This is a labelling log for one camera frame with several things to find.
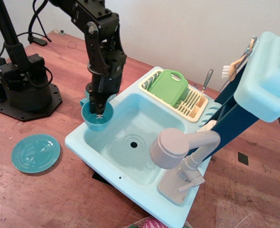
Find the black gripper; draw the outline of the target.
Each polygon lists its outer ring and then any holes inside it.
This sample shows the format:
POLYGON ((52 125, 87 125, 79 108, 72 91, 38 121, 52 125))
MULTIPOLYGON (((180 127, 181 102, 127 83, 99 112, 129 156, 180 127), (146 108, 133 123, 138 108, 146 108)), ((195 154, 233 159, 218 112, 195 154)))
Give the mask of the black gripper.
POLYGON ((117 94, 127 56, 124 53, 107 53, 103 61, 90 60, 87 64, 92 73, 89 96, 89 109, 91 114, 97 113, 96 100, 98 100, 98 118, 102 119, 109 96, 117 94))

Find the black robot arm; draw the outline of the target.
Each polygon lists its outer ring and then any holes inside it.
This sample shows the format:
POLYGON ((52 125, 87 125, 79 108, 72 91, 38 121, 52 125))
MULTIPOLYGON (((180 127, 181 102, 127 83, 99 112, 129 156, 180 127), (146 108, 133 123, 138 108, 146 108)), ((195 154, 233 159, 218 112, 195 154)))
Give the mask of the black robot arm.
MULTIPOLYGON (((89 112, 102 118, 107 100, 119 92, 126 54, 120 40, 119 15, 103 0, 54 0, 83 32, 92 80, 86 90, 89 112)), ((0 112, 20 121, 50 116, 62 103, 53 74, 43 57, 28 56, 0 0, 0 31, 10 62, 0 57, 0 112)))

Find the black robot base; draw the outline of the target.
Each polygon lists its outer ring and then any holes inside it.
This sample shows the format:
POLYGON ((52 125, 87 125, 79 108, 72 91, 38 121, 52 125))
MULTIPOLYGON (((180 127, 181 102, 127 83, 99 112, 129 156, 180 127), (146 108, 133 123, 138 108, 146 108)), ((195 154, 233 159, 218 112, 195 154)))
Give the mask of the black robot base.
POLYGON ((0 57, 0 113, 30 121, 50 116, 62 103, 52 83, 50 70, 38 54, 28 57, 31 71, 21 73, 13 63, 0 57))

